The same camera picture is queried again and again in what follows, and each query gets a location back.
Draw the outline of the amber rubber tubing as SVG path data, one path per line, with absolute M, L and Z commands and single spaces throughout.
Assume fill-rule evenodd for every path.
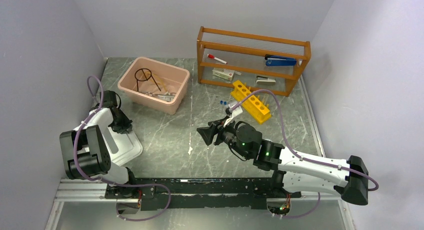
M 167 81 L 165 81 L 162 77 L 156 75 L 156 74 L 152 74 L 151 75 L 151 79 L 153 81 L 154 84 L 157 84 L 157 87 L 160 89 L 164 89 L 164 91 L 169 91 L 169 83 Z

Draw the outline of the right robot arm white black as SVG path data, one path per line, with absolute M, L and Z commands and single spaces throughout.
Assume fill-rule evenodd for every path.
M 270 183 L 275 197 L 285 193 L 317 192 L 339 196 L 345 202 L 365 206 L 369 203 L 369 172 L 362 158 L 351 155 L 347 160 L 330 159 L 298 151 L 266 140 L 250 124 L 232 121 L 209 122 L 196 131 L 206 145 L 225 143 L 243 161 L 264 171 L 273 171 Z

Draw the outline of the white plastic bin lid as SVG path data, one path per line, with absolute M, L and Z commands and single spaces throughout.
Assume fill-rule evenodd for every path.
M 86 130 L 82 130 L 78 139 L 77 153 L 90 153 L 91 155 L 100 153 L 106 159 L 118 166 L 139 156 L 143 152 L 143 146 L 134 132 L 118 134 L 110 128 L 100 131 L 103 141 L 98 141 L 99 150 L 91 150 L 88 142 Z

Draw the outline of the metal crucible tongs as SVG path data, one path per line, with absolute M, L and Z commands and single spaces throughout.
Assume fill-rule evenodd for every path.
M 147 95 L 147 96 L 150 96 L 150 97 L 154 97 L 154 98 L 157 98 L 157 99 L 166 101 L 166 102 L 173 101 L 173 99 L 176 96 L 175 94 L 169 94 L 169 93 L 158 94 L 158 93 L 151 93 L 151 92 L 142 92 L 142 94 Z

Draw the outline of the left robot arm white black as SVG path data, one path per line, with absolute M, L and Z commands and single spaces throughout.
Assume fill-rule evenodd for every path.
M 121 109 L 121 98 L 111 90 L 90 112 L 89 120 L 60 134 L 64 169 L 69 179 L 103 180 L 119 185 L 126 198 L 138 193 L 133 172 L 124 164 L 139 156 L 143 147 L 132 121 Z

